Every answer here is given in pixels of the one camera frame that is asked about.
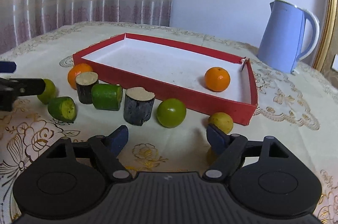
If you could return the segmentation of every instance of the blue kettle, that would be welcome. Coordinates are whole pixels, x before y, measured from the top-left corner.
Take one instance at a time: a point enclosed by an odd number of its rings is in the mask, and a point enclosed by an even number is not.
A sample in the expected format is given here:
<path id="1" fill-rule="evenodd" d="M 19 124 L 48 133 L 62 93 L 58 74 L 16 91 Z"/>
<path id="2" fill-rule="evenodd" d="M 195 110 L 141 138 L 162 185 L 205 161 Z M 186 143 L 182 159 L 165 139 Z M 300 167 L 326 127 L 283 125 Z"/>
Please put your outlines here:
<path id="1" fill-rule="evenodd" d="M 292 73 L 297 62 L 315 49 L 319 39 L 319 20 L 311 12 L 282 0 L 270 3 L 271 15 L 258 50 L 258 59 L 273 69 Z M 309 46 L 301 52 L 305 22 L 312 25 Z"/>

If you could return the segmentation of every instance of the lime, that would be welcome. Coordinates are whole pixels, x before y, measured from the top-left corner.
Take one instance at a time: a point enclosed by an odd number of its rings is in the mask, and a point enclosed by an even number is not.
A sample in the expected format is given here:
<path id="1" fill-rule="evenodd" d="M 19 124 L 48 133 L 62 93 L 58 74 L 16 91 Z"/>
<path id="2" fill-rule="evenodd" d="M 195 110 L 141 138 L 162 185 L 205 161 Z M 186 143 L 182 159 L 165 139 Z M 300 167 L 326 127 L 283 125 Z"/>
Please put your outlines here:
<path id="1" fill-rule="evenodd" d="M 100 110 L 119 110 L 123 95 L 120 85 L 95 84 L 91 91 L 95 108 Z"/>
<path id="2" fill-rule="evenodd" d="M 181 124 L 187 114 L 185 105 L 176 98 L 162 101 L 157 108 L 157 120 L 167 128 L 175 128 Z"/>
<path id="3" fill-rule="evenodd" d="M 212 116 L 209 117 L 208 122 L 209 124 L 214 124 L 225 134 L 230 133 L 234 127 L 234 122 L 231 116 L 226 113 L 214 113 Z"/>
<path id="4" fill-rule="evenodd" d="M 56 97 L 48 103 L 49 114 L 60 121 L 73 123 L 76 118 L 76 106 L 71 97 Z"/>
<path id="5" fill-rule="evenodd" d="M 217 158 L 218 158 L 218 155 L 210 147 L 206 155 L 208 166 L 212 165 L 216 161 Z"/>
<path id="6" fill-rule="evenodd" d="M 56 87 L 50 79 L 44 79 L 45 82 L 45 90 L 42 94 L 37 95 L 38 99 L 45 105 L 56 96 Z"/>

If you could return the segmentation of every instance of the wooden cylinder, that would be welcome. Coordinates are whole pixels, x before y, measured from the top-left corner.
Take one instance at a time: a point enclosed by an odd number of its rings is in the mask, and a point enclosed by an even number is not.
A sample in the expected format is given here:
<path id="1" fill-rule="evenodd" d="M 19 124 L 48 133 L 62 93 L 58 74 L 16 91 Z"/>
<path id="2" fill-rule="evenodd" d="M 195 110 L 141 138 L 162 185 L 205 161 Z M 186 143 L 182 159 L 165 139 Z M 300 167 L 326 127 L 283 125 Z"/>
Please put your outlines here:
<path id="1" fill-rule="evenodd" d="M 155 94 L 142 87 L 130 88 L 124 99 L 123 117 L 129 124 L 142 126 L 151 117 Z"/>
<path id="2" fill-rule="evenodd" d="M 82 104 L 92 104 L 92 87 L 99 83 L 99 76 L 94 72 L 80 73 L 75 77 L 77 96 Z"/>

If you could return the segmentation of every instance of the tangerine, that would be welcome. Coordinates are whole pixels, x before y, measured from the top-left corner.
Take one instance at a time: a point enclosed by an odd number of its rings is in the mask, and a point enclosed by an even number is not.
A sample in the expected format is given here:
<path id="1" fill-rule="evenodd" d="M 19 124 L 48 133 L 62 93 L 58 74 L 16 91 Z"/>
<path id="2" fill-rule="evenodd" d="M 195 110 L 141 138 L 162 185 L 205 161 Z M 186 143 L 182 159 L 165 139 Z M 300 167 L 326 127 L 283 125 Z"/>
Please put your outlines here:
<path id="1" fill-rule="evenodd" d="M 204 80 L 208 89 L 221 92 L 230 85 L 230 75 L 226 69 L 213 67 L 207 70 Z"/>
<path id="2" fill-rule="evenodd" d="M 74 67 L 72 67 L 72 69 L 68 72 L 67 76 L 68 83 L 74 90 L 76 90 L 75 77 L 77 77 L 80 73 L 92 71 L 93 71 L 92 67 L 90 67 L 88 64 L 85 63 L 77 64 Z"/>

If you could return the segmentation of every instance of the table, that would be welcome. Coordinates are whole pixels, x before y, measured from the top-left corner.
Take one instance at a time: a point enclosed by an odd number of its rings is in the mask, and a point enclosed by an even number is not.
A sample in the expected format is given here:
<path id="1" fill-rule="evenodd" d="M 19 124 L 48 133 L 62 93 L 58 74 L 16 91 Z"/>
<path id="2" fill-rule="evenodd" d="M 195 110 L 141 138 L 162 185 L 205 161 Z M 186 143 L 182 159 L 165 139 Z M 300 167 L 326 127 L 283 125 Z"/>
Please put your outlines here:
<path id="1" fill-rule="evenodd" d="M 280 73 L 258 61 L 257 48 L 209 35 L 161 26 L 84 22 L 33 38 L 0 56 L 1 60 L 16 62 L 13 77 L 49 78 L 56 84 L 59 96 L 71 96 L 78 107 L 74 124 L 52 119 L 47 107 L 35 96 L 18 99 L 11 113 L 1 113 L 0 223 L 11 223 L 20 215 L 11 193 L 15 178 L 57 139 L 68 136 L 73 142 L 86 141 L 96 134 L 108 135 L 125 124 L 122 110 L 99 111 L 92 105 L 80 104 L 66 79 L 73 66 L 73 53 L 125 32 L 174 39 L 250 58 L 259 104 L 250 124 L 235 124 L 232 133 L 258 141 L 266 135 L 277 137 L 322 182 L 323 193 L 315 216 L 323 223 L 338 221 L 338 91 L 319 72 L 299 63 L 298 74 Z M 154 109 L 159 103 L 155 101 Z M 141 127 L 128 125 L 129 142 L 119 160 L 133 174 L 203 172 L 210 147 L 205 133 L 207 117 L 188 110 L 185 121 L 174 129 L 161 127 L 154 114 Z M 246 164 L 255 160 L 246 160 Z"/>

